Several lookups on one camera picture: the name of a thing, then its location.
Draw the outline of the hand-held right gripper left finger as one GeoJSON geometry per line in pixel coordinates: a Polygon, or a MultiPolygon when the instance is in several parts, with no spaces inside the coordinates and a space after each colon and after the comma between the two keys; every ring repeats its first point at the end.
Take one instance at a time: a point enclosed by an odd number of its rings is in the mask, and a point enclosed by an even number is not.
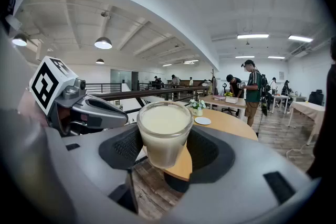
{"type": "Polygon", "coordinates": [[[98,153],[111,136],[77,136],[78,148],[69,150],[57,130],[1,110],[1,160],[23,196],[54,223],[143,222],[117,202],[128,171],[112,168],[98,153]]]}

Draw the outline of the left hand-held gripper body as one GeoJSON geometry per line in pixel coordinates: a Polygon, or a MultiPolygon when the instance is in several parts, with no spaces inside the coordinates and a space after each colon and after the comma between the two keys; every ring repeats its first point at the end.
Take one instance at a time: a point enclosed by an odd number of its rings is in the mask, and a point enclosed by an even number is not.
{"type": "Polygon", "coordinates": [[[73,105],[86,95],[86,82],[60,59],[45,56],[29,82],[29,91],[43,111],[50,127],[62,136],[70,134],[64,128],[59,108],[70,111],[73,105]]]}

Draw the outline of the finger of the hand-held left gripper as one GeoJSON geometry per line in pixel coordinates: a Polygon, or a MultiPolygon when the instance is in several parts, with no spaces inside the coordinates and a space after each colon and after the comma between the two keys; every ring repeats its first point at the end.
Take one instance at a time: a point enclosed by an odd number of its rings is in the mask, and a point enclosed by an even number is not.
{"type": "Polygon", "coordinates": [[[86,94],[71,107],[71,122],[92,130],[124,126],[128,115],[104,99],[86,94]]]}

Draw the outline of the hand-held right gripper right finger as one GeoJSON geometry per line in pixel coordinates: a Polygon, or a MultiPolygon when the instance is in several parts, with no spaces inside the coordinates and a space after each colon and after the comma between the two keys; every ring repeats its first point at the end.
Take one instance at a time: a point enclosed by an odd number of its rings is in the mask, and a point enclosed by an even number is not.
{"type": "Polygon", "coordinates": [[[163,223],[288,223],[319,180],[259,142],[194,126],[187,140],[193,171],[163,223]]]}

